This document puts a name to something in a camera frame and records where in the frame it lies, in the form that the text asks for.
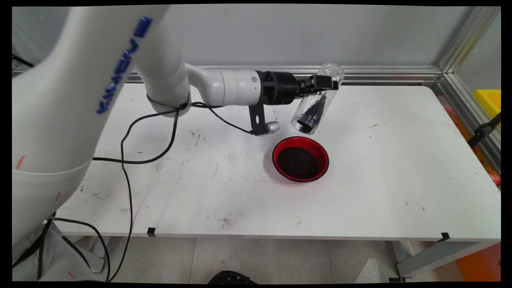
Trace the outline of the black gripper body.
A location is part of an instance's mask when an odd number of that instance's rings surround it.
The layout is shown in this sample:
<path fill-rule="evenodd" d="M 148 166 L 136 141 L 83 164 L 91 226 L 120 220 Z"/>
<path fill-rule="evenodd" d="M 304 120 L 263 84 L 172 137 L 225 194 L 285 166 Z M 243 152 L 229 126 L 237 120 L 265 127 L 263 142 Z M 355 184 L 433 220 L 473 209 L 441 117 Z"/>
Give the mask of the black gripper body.
<path fill-rule="evenodd" d="M 296 98 L 299 81 L 289 72 L 257 71 L 264 105 L 288 105 Z"/>

